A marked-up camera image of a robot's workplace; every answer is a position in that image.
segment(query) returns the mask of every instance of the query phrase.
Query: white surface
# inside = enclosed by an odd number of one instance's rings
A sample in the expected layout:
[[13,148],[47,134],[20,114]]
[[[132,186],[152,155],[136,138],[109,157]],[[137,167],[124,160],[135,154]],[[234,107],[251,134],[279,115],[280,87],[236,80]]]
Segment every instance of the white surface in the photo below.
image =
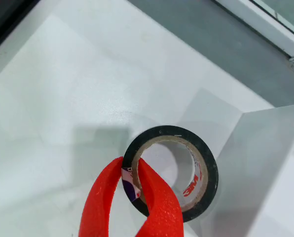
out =
[[294,57],[294,34],[249,0],[217,0],[272,43]]
[[[0,237],[77,236],[94,180],[147,128],[190,129],[218,157],[243,112],[272,108],[125,0],[46,3],[0,47],[0,65],[14,53],[0,72]],[[144,220],[118,185],[110,236]]]
[[294,106],[244,114],[217,165],[217,198],[197,233],[294,237]]

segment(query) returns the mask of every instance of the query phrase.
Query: black tape edge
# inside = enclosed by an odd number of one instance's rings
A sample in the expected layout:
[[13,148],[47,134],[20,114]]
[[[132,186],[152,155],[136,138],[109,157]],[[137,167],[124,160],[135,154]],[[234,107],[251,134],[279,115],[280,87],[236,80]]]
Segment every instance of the black tape edge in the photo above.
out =
[[[150,128],[138,135],[129,145],[124,155],[122,167],[127,168],[132,166],[132,161],[136,152],[147,141],[155,137],[166,135],[178,135],[193,144],[201,153],[208,171],[208,183],[203,197],[193,208],[182,213],[183,222],[187,222],[201,215],[209,207],[215,197],[218,187],[219,175],[214,156],[209,147],[200,137],[187,129],[177,126],[164,125]],[[147,205],[140,198],[134,200],[132,204],[142,214],[149,216]]]

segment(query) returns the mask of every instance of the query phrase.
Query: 3m logo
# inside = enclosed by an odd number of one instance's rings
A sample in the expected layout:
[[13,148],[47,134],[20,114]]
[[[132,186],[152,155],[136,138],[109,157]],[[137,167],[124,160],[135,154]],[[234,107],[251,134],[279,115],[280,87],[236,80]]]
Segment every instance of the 3m logo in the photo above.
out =
[[190,185],[188,186],[188,188],[183,192],[184,197],[187,197],[192,193],[192,191],[194,190],[194,188],[197,184],[197,181],[198,181],[198,177],[197,177],[197,175],[194,175],[194,181],[192,181],[190,183]]

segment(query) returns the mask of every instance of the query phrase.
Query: gray surface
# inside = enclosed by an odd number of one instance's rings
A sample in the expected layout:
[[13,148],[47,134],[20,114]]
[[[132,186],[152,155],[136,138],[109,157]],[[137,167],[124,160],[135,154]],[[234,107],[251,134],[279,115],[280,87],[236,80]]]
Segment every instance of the gray surface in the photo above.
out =
[[262,0],[294,25],[294,0]]
[[211,0],[129,0],[275,107],[294,104],[294,68]]

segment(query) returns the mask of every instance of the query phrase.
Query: glass pane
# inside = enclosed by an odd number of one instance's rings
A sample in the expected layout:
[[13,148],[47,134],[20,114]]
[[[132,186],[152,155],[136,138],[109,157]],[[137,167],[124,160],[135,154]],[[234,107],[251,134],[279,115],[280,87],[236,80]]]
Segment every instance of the glass pane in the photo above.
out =
[[294,0],[253,0],[294,33]]

